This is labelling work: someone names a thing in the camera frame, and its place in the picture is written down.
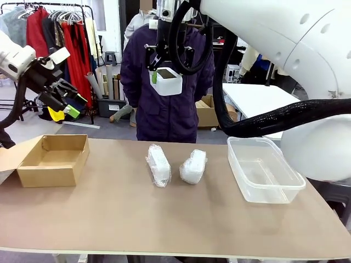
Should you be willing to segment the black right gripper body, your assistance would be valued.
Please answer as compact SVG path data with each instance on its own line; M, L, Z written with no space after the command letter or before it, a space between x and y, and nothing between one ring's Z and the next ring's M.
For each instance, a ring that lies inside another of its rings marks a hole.
M171 23L167 21L158 22L158 53L164 54L168 46L169 29ZM182 26L178 29L177 48L182 48Z

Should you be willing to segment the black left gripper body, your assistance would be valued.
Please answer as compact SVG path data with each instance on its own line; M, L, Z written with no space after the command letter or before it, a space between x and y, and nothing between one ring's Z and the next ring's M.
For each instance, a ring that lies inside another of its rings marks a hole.
M40 61L34 61L26 71L26 87L39 94L63 76L59 66L54 65L52 70L44 67Z

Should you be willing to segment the white digital clock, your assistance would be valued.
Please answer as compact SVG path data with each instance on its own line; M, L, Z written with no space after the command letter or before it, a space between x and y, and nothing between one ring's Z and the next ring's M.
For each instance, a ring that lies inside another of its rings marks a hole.
M151 73L150 85L160 96L172 96L182 93L183 78L180 74L176 73L169 67L159 67L157 69L157 82L152 84Z

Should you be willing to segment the bubble-wrapped clock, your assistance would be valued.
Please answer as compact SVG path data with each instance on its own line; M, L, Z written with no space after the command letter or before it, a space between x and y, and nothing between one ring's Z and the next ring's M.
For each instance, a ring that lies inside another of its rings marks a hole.
M198 184L204 174L206 162L205 151L193 150L190 157L179 168L181 179L191 185Z
M171 180L171 166L161 146L151 144L146 161L152 173L154 184L165 188Z

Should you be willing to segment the yellow bag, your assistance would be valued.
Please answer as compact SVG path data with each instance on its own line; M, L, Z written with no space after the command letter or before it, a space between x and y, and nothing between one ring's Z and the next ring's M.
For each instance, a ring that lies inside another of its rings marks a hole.
M65 119L65 114L63 111L54 111L52 108L50 108L49 106L47 107L49 114L51 116L51 118L53 119L53 121L55 122L60 122L63 121Z

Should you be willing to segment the dark grey storage bin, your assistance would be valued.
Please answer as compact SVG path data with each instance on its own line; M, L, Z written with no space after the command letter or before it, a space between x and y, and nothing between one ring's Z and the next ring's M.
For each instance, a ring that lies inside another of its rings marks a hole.
M97 99L99 116L109 118L126 105L124 100Z

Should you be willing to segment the long red dress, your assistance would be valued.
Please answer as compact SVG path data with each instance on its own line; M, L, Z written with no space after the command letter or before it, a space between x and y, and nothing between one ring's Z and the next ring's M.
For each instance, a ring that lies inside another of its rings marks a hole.
M87 100L87 106L92 107L91 87L86 79L86 75L90 72L90 56L83 25L69 25L67 22L63 22L61 27L64 33L65 47L70 53L67 64L71 84Z

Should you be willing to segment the beige cardboard tube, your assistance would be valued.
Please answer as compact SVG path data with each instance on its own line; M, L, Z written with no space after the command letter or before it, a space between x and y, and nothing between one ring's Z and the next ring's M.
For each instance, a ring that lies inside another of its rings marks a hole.
M104 81L104 74L99 67L95 69L95 74L96 74L98 86L102 95L108 95L108 87Z

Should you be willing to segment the black garment on hanger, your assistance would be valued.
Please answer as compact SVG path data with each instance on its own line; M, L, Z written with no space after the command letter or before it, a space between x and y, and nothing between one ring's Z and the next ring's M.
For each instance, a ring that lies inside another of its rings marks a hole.
M65 46L64 33L60 24L46 17L42 20L42 30L49 55Z

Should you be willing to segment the white plastic crate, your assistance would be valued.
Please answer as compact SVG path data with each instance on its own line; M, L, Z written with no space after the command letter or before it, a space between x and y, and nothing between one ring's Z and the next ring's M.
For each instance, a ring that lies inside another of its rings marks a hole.
M228 64L225 72L225 80L227 83L236 83L240 77L240 66Z

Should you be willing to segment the cream garment on hanger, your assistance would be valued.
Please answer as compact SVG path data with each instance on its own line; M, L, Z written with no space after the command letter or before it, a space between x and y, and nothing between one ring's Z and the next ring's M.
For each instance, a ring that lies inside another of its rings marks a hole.
M95 20L91 17L85 18L85 28L87 32L90 53L96 62L100 63L99 59L102 56L102 52Z

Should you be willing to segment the grey fuzzy garment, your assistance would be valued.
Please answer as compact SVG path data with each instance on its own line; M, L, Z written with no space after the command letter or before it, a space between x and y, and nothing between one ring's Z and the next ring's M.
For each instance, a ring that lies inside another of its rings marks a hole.
M26 46L27 21L18 17L24 12L23 7L16 6L11 11L0 15L0 30L21 47Z

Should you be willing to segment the bystander in dark clothes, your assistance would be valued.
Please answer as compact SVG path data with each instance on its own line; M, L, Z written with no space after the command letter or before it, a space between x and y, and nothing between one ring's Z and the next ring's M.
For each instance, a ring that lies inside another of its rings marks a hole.
M3 128L0 128L0 145L6 149L16 145L16 143Z

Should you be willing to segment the white table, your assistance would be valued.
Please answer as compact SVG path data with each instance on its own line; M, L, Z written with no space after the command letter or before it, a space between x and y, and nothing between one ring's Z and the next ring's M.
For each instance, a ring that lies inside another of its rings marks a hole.
M224 83L223 91L243 118L251 118L300 101L274 85Z

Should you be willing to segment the brown paper roll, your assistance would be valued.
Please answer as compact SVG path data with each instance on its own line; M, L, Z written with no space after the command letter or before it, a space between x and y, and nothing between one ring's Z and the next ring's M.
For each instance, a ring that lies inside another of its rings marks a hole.
M237 112L236 112L236 109L234 106L230 105L230 104L226 104L226 107L227 107L227 111L228 111L228 114L229 116L231 117L231 119L234 121L234 122L237 122Z

